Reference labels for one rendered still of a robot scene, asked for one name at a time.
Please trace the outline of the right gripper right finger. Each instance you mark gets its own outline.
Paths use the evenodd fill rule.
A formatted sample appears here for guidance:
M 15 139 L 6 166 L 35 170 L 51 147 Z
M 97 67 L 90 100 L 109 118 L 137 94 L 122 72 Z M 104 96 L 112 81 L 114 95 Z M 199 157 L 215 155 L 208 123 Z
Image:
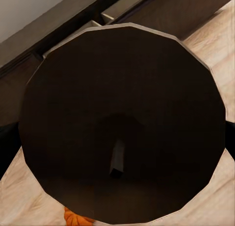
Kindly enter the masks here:
M 235 123 L 226 121 L 226 143 L 225 148 L 235 160 Z

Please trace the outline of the pillar candle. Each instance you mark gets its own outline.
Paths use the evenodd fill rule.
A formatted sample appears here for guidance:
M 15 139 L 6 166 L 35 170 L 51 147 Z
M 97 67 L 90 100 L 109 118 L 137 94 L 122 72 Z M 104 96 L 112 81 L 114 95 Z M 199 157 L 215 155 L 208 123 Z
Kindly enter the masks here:
M 44 191 L 111 225 L 181 210 L 225 149 L 209 66 L 176 36 L 134 23 L 89 27 L 52 48 L 22 101 L 25 162 Z

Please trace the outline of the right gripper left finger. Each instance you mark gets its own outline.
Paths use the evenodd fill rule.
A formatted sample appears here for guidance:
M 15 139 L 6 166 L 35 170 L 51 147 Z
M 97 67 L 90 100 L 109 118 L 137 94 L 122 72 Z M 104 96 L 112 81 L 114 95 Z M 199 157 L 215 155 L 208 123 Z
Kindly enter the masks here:
M 4 176 L 18 150 L 22 146 L 18 123 L 0 126 L 0 179 Z

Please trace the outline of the pumpkin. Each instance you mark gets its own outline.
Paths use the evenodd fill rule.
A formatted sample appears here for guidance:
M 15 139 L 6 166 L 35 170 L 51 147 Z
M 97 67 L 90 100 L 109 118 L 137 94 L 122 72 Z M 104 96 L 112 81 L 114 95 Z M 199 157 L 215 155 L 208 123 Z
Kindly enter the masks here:
M 65 206 L 64 210 L 64 220 L 66 221 L 66 226 L 93 226 L 93 221 L 95 220 L 78 214 L 74 214 Z

